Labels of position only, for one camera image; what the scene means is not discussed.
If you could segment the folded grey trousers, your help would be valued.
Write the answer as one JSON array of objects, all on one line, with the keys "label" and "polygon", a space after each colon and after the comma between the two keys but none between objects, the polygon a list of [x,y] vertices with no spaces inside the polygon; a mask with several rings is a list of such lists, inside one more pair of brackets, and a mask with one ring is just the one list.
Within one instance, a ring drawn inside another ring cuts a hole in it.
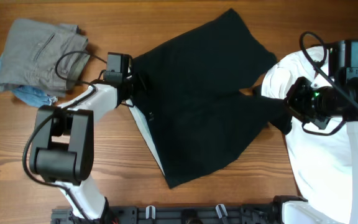
[{"label": "folded grey trousers", "polygon": [[58,62],[60,76],[77,80],[89,55],[71,51],[86,50],[88,38],[79,33],[77,25],[53,25],[30,19],[16,19],[1,54],[0,92],[19,86],[32,86],[48,95],[65,96],[74,87],[55,74]]}]

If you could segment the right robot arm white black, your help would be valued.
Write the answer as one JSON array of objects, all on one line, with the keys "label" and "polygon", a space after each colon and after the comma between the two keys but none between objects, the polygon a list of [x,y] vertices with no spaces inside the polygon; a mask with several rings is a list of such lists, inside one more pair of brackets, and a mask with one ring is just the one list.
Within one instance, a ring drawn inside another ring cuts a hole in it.
[{"label": "right robot arm white black", "polygon": [[300,199],[282,203],[283,223],[358,223],[358,40],[287,55],[262,94],[291,113],[285,141]]}]

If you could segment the folded blue jeans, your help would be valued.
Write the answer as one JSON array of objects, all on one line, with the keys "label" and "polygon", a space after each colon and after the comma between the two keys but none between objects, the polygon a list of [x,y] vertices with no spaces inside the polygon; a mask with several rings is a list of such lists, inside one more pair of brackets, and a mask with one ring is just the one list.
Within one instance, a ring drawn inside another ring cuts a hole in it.
[{"label": "folded blue jeans", "polygon": [[[1,67],[2,67],[2,55],[0,56],[0,70]],[[43,90],[27,85],[21,85],[11,90],[11,92],[16,98],[20,99],[27,105],[36,108],[40,108],[43,105],[52,106],[54,103],[58,101],[57,96],[48,95]]]}]

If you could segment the white t-shirt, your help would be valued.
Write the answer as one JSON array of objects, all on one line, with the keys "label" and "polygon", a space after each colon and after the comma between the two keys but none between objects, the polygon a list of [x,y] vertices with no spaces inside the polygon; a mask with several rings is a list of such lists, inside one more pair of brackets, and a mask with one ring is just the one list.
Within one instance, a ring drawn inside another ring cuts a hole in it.
[{"label": "white t-shirt", "polygon": [[[330,84],[315,75],[302,51],[287,55],[265,75],[262,96],[284,99],[299,77],[316,87]],[[285,135],[289,159],[302,196],[317,211],[339,223],[358,223],[358,121],[332,136],[317,136],[291,120]]]}]

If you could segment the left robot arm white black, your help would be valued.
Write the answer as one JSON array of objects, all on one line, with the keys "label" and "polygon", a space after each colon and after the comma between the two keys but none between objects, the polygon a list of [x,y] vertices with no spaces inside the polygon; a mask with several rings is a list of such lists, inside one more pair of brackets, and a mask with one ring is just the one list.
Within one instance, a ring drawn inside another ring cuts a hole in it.
[{"label": "left robot arm white black", "polygon": [[120,222],[91,176],[94,124],[119,105],[134,107],[139,91],[147,91],[146,79],[139,73],[94,80],[73,100],[38,109],[23,150],[23,170],[34,182],[60,189],[71,206],[68,222]]}]

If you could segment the black shorts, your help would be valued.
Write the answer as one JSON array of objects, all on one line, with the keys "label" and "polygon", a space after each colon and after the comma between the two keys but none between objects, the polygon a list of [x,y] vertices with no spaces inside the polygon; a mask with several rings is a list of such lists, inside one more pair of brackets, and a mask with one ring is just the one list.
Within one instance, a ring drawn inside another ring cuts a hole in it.
[{"label": "black shorts", "polygon": [[282,100],[243,93],[276,62],[233,9],[135,58],[132,102],[169,187],[226,167],[268,124],[291,131]]}]

